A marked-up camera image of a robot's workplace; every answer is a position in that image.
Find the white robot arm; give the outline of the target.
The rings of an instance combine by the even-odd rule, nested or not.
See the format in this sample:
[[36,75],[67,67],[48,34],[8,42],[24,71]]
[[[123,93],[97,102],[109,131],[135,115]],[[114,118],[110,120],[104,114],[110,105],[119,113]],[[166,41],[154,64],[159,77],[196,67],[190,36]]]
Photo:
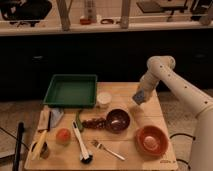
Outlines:
[[147,68],[137,90],[142,94],[142,102],[151,98],[162,81],[197,118],[189,160],[190,171],[213,171],[213,97],[176,74],[172,56],[150,57]]

